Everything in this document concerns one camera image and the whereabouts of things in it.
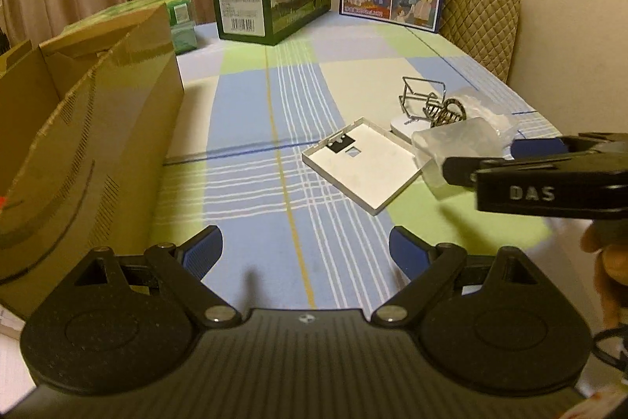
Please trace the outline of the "person's right hand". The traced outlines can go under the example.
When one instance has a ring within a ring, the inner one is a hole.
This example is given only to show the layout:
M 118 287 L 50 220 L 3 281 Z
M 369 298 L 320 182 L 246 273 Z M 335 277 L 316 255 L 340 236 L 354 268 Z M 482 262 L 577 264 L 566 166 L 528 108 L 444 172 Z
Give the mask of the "person's right hand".
M 627 237 L 602 236 L 601 224 L 593 221 L 584 231 L 581 250 L 595 253 L 594 287 L 601 301 L 602 323 L 616 329 L 627 309 Z

